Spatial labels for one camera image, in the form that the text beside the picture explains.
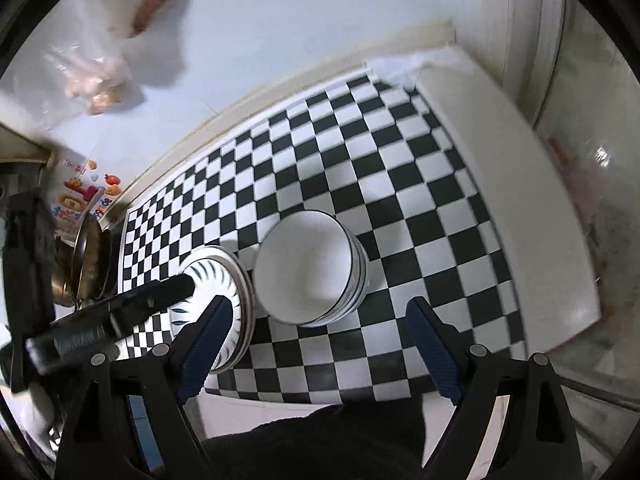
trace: black cloth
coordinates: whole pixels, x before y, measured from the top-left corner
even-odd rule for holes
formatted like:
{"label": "black cloth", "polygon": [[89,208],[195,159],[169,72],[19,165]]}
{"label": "black cloth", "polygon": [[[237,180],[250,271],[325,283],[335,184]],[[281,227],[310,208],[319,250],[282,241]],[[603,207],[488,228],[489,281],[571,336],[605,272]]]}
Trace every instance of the black cloth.
{"label": "black cloth", "polygon": [[424,439],[417,398],[327,406],[202,445],[225,480],[409,480]]}

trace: checkered table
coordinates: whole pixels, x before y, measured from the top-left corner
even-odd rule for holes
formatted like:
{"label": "checkered table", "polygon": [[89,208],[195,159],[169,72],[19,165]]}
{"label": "checkered table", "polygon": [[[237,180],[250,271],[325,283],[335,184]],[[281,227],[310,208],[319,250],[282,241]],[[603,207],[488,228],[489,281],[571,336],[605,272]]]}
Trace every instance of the checkered table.
{"label": "checkered table", "polygon": [[[370,258],[362,306],[318,329],[258,313],[250,348],[206,391],[285,402],[387,400],[434,389],[406,330],[428,299],[469,345],[524,358],[510,271],[489,212],[448,133],[417,90],[371,72],[301,94],[266,120],[186,163],[127,215],[120,290],[175,274],[190,251],[223,245],[252,269],[259,243],[291,212],[322,210]],[[157,314],[127,340],[129,357],[170,342]]]}

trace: blue gripper pad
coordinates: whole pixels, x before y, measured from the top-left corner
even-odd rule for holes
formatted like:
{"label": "blue gripper pad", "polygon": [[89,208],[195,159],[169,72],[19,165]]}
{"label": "blue gripper pad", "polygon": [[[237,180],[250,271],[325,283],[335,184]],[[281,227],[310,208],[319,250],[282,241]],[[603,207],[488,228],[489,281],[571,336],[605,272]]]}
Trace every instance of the blue gripper pad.
{"label": "blue gripper pad", "polygon": [[418,352],[427,366],[438,393],[457,406],[463,395],[460,386],[461,371],[429,322],[418,300],[422,300],[427,308],[431,308],[423,298],[409,300],[406,304],[406,327],[414,338]]}
{"label": "blue gripper pad", "polygon": [[225,342],[226,336],[231,330],[234,311],[231,302],[222,296],[215,297],[218,307],[211,315],[209,322],[204,326],[197,339],[194,341],[188,354],[182,361],[180,370],[180,385],[177,391],[178,400],[184,404],[187,399],[200,393],[211,365]]}

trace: white bowl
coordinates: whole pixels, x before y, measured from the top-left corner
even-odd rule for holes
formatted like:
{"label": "white bowl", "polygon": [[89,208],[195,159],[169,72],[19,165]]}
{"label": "white bowl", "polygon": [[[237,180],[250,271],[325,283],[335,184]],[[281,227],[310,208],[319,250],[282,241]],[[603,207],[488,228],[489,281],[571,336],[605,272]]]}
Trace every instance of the white bowl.
{"label": "white bowl", "polygon": [[360,250],[331,215],[293,213],[271,229],[258,252],[257,299],[282,323],[320,326],[337,320],[362,292],[368,260]]}

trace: plate with blue leaf pattern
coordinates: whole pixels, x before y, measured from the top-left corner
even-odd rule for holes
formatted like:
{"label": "plate with blue leaf pattern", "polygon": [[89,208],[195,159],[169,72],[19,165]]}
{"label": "plate with blue leaf pattern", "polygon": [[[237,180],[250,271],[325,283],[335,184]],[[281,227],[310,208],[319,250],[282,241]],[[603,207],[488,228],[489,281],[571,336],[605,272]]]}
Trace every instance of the plate with blue leaf pattern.
{"label": "plate with blue leaf pattern", "polygon": [[212,258],[195,261],[187,259],[180,271],[193,278],[195,291],[188,300],[181,301],[169,309],[169,321],[174,337],[183,326],[197,321],[215,296],[225,296],[233,307],[234,320],[231,329],[211,367],[212,371],[217,372],[228,363],[241,337],[242,307],[238,287],[231,272],[221,262]]}

